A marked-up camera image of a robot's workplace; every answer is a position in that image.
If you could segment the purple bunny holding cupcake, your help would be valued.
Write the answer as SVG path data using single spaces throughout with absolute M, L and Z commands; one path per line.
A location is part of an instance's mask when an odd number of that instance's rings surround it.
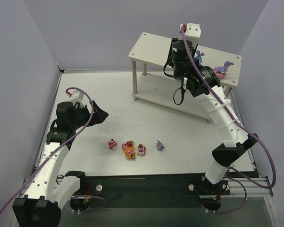
M 196 54 L 195 58 L 198 59 L 199 64 L 201 64 L 202 61 L 203 61 L 203 56 L 205 56 L 205 53 L 204 53 L 204 52 L 201 52 L 201 51 L 199 51 L 199 50 L 197 50 L 197 51 L 195 52 L 195 54 Z

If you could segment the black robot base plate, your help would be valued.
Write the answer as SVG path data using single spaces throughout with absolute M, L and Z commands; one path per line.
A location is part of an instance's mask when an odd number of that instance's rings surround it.
M 69 171 L 79 178 L 80 188 L 71 199 L 74 210 L 97 208 L 199 208 L 205 202 L 219 209 L 221 197 L 230 194 L 227 180 L 211 184 L 204 174 L 86 176 Z

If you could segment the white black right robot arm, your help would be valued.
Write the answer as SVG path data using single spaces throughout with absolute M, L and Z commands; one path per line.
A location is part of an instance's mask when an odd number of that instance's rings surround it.
M 173 68 L 171 78 L 180 81 L 181 95 L 190 92 L 210 115 L 222 137 L 222 144 L 212 151 L 214 161 L 205 173 L 207 181 L 217 184 L 232 163 L 252 147 L 256 140 L 236 124 L 238 118 L 214 70 L 199 65 L 198 59 L 190 61 L 189 55 L 193 53 L 191 41 L 173 38 L 165 65 Z

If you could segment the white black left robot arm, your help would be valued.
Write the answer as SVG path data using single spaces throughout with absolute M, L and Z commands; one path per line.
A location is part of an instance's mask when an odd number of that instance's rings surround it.
M 46 136 L 44 156 L 35 170 L 23 197 L 13 202 L 13 211 L 21 227 L 56 227 L 61 210 L 71 196 L 83 195 L 90 186 L 82 171 L 69 171 L 56 185 L 60 168 L 69 153 L 78 129 L 101 124 L 109 116 L 95 101 L 92 110 L 79 100 L 57 105 L 56 119 Z

